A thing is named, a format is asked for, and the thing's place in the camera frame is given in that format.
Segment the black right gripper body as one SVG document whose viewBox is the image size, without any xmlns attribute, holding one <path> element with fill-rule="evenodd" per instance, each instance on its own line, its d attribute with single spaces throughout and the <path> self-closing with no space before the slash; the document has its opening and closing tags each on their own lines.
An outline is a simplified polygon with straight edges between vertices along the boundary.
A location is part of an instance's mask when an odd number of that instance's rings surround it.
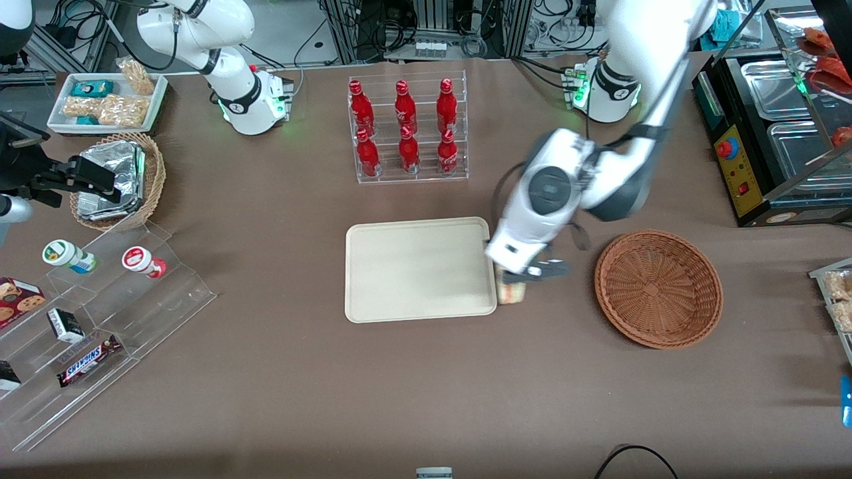
<svg viewBox="0 0 852 479">
<path fill-rule="evenodd" d="M 37 173 L 30 181 L 34 189 L 58 189 L 70 193 L 113 194 L 115 176 L 88 158 L 70 158 L 66 162 L 52 161 L 45 172 Z"/>
</svg>

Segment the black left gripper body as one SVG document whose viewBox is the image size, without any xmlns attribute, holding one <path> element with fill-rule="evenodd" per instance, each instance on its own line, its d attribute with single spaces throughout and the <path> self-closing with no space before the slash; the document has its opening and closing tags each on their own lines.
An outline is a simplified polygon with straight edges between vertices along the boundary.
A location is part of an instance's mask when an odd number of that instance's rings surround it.
<svg viewBox="0 0 852 479">
<path fill-rule="evenodd" d="M 553 279 L 556 277 L 565 276 L 569 271 L 569 264 L 565 263 L 565 261 L 534 261 L 530 265 L 524 267 L 520 273 L 514 273 L 515 284 L 525 284 L 520 282 L 520 276 L 528 269 L 540 269 L 541 270 L 541 281 L 546 279 Z M 501 280 L 501 273 L 503 271 L 508 271 L 505 269 L 499 269 L 498 279 Z"/>
</svg>

